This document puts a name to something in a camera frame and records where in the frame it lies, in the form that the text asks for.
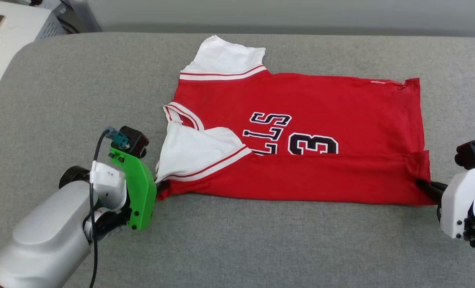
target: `metal vent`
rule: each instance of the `metal vent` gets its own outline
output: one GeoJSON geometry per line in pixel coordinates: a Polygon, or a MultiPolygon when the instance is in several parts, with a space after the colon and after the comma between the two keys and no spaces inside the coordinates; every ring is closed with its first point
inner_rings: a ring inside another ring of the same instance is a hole
{"type": "Polygon", "coordinates": [[[44,29],[40,39],[45,39],[49,37],[54,37],[58,34],[58,29],[63,29],[57,24],[57,22],[49,22],[47,27],[44,29]]]}

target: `blue connector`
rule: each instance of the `blue connector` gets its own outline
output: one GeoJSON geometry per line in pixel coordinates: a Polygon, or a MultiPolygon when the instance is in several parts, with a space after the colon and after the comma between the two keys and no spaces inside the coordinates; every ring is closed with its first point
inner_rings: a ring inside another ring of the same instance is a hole
{"type": "Polygon", "coordinates": [[[129,138],[111,126],[107,126],[106,130],[109,130],[109,132],[106,134],[106,137],[111,139],[113,143],[122,149],[128,148],[127,145],[129,144],[129,138]]]}

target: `gray cushioned table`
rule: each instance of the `gray cushioned table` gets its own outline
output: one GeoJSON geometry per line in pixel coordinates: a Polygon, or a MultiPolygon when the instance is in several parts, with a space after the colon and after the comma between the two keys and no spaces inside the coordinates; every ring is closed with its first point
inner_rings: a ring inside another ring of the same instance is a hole
{"type": "MultiPolygon", "coordinates": [[[[66,168],[90,166],[107,125],[148,135],[144,162],[155,166],[162,105],[208,36],[62,36],[14,57],[0,84],[0,246],[66,168]]],[[[475,139],[475,38],[220,36],[266,47],[273,73],[420,77],[433,180],[462,171],[453,157],[475,139]]],[[[440,231],[433,206],[182,195],[156,204],[148,230],[102,242],[99,263],[97,287],[475,288],[475,249],[440,231]]],[[[88,286],[92,264],[67,287],[88,286]]]]}

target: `white equipment box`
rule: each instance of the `white equipment box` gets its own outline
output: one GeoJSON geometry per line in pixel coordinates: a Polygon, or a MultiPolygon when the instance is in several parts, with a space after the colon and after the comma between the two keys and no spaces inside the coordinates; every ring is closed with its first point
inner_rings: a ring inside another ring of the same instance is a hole
{"type": "Polygon", "coordinates": [[[51,10],[0,2],[0,16],[4,16],[0,20],[0,80],[13,56],[26,44],[66,34],[51,10]]]}

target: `basketball jersey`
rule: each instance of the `basketball jersey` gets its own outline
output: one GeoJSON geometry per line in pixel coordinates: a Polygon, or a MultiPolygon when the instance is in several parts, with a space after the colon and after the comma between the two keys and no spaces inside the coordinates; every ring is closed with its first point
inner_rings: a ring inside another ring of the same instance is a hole
{"type": "Polygon", "coordinates": [[[161,198],[433,204],[418,79],[272,74],[264,48],[205,40],[164,106],[161,198]]]}

